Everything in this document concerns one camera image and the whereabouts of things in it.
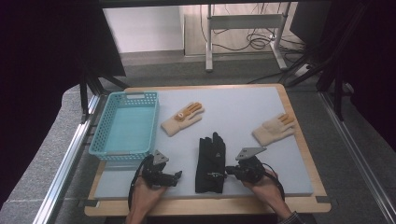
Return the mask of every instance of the glove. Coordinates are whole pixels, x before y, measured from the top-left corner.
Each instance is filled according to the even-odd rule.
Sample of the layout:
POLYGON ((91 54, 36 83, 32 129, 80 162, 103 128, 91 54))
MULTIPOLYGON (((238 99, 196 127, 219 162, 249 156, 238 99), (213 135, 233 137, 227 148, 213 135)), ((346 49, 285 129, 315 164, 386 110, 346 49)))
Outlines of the glove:
POLYGON ((161 126, 166 131, 168 136, 172 137, 180 130, 185 129, 193 123, 201 120, 202 116, 195 115, 204 111, 205 110, 200 103, 189 103, 170 119, 164 121, 161 126))
POLYGON ((195 192, 222 193, 224 177, 225 144, 222 138, 217 133, 213 133, 213 141, 209 137, 200 138, 195 192))
POLYGON ((275 141, 294 134, 292 126, 294 126, 294 118, 290 118, 288 114, 279 114, 265 121, 253 131, 253 135, 262 147, 266 147, 275 141))

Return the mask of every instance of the gray carpet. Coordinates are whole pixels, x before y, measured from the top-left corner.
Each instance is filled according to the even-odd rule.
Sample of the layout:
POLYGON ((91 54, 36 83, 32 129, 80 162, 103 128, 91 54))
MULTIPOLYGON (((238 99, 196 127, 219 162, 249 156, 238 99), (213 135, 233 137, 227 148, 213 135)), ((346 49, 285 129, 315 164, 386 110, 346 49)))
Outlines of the gray carpet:
MULTIPOLYGON (((120 80, 134 87, 145 87, 245 84, 256 78, 275 74, 278 69, 275 60, 267 57, 260 60, 215 60, 214 72, 209 74, 205 72, 203 62, 126 64, 125 71, 127 77, 121 77, 120 80)), ((257 83, 274 83, 279 78, 280 76, 266 78, 257 83)), ((307 216, 307 222, 386 223, 315 91, 316 80, 316 77, 312 77, 295 88, 287 89, 332 202, 331 212, 307 216)), ((103 80, 103 84, 107 90, 120 91, 120 88, 108 81, 103 80)), ((343 108, 347 127, 394 201, 394 152, 359 115, 347 98, 344 100, 343 108)), ((78 87, 75 87, 65 93, 58 118, 35 160, 1 210, 0 223, 32 223, 79 124, 80 115, 79 92, 78 87)), ((122 218, 92 218, 84 215, 84 200, 88 196, 98 163, 95 157, 88 154, 87 146, 84 147, 85 149, 78 154, 78 162, 67 180, 50 223, 121 223, 122 218)), ((177 219, 170 219, 170 223, 176 221, 177 219)))

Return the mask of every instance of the white wall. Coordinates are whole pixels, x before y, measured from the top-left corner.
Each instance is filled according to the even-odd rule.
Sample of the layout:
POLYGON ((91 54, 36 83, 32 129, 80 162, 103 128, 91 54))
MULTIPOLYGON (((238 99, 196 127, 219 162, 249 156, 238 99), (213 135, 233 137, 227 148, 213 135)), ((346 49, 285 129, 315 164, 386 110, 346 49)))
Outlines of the white wall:
POLYGON ((183 49, 179 7, 106 8, 119 53, 183 49))

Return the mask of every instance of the beige glove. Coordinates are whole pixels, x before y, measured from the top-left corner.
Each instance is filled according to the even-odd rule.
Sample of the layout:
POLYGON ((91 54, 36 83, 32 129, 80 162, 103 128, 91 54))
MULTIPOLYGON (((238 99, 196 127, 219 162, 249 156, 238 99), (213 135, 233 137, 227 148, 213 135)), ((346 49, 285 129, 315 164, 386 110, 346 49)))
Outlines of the beige glove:
POLYGON ((198 113, 204 112, 204 108, 200 103, 189 103, 187 106, 179 110, 170 119, 164 121, 161 126, 166 131, 169 137, 172 137, 175 133, 185 129, 193 123, 202 119, 202 116, 197 115, 198 113))
POLYGON ((266 147, 275 141, 294 134, 292 126, 294 126, 294 118, 289 118, 288 114, 279 114, 265 121, 253 131, 253 135, 262 147, 266 147))

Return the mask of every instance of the light blue basket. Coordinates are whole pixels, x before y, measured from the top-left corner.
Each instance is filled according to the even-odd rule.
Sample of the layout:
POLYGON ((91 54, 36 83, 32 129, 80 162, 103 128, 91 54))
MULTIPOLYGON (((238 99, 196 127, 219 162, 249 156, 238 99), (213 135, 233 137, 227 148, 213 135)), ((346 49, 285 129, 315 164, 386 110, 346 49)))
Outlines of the light blue basket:
POLYGON ((154 149, 159 109, 155 91, 110 93, 90 154, 104 161, 143 160, 154 149))

